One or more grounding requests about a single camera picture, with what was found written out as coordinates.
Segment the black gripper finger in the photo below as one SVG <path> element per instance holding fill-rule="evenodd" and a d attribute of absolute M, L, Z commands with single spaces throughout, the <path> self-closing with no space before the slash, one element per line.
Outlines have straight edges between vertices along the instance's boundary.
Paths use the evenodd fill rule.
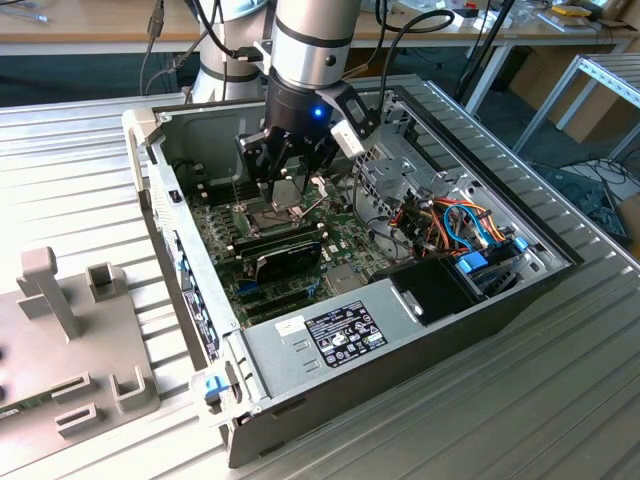
<path fill-rule="evenodd" d="M 281 179 L 281 169 L 289 153 L 285 132 L 276 129 L 252 135 L 239 134 L 235 143 L 249 178 L 259 187 L 264 200 L 271 203 L 275 183 Z"/>
<path fill-rule="evenodd" d="M 301 192 L 305 193 L 311 176 L 318 170 L 328 168 L 337 154 L 337 142 L 332 136 L 324 136 L 309 146 L 302 155 L 300 168 L 303 174 Z"/>

